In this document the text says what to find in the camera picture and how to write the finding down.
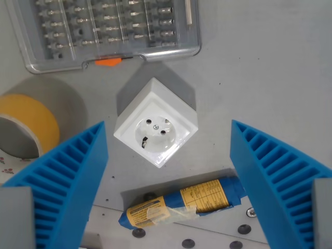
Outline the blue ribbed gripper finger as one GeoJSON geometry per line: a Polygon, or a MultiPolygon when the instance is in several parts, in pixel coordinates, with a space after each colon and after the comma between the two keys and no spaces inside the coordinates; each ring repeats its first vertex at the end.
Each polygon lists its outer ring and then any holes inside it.
{"type": "Polygon", "coordinates": [[[47,152],[3,186],[29,187],[36,248],[79,248],[108,162],[100,122],[47,152]]]}
{"type": "Polygon", "coordinates": [[[271,248],[314,248],[312,188],[331,169],[244,123],[231,122],[230,159],[271,248]]]}

